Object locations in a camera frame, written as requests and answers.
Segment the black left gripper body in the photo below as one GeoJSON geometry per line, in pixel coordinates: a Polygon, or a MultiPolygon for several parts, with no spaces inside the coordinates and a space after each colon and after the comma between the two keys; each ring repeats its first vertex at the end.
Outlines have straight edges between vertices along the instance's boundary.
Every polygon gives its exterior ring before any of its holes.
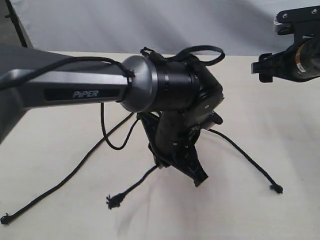
{"type": "Polygon", "coordinates": [[[165,166],[172,165],[186,173],[200,170],[195,143],[200,136],[198,124],[185,125],[184,114],[163,111],[159,116],[151,112],[141,113],[141,122],[147,134],[150,149],[165,166]]]}

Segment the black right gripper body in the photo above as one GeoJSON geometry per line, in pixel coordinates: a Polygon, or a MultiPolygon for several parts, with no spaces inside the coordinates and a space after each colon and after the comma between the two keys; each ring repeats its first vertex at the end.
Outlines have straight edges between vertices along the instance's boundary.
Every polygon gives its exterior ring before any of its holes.
{"type": "Polygon", "coordinates": [[[303,83],[320,77],[320,38],[310,38],[281,59],[282,78],[303,83]]]}

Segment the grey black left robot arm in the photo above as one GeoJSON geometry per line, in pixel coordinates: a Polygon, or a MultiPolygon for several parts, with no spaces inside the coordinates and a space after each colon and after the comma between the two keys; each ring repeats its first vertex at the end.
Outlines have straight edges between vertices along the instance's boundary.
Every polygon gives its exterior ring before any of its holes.
{"type": "Polygon", "coordinates": [[[223,88],[208,70],[225,58],[211,45],[164,57],[144,47],[123,62],[72,57],[25,47],[0,49],[0,137],[28,110],[117,102],[136,113],[155,162],[173,166],[196,186],[207,179],[195,148],[202,129],[221,124],[223,88]]]}

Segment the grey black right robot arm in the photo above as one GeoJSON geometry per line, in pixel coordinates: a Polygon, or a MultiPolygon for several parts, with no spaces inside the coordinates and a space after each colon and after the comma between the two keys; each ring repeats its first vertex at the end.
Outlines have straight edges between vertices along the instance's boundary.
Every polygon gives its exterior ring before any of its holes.
{"type": "Polygon", "coordinates": [[[303,39],[282,52],[264,53],[251,64],[251,73],[258,74],[262,83],[279,78],[305,83],[320,77],[320,38],[303,39]]]}

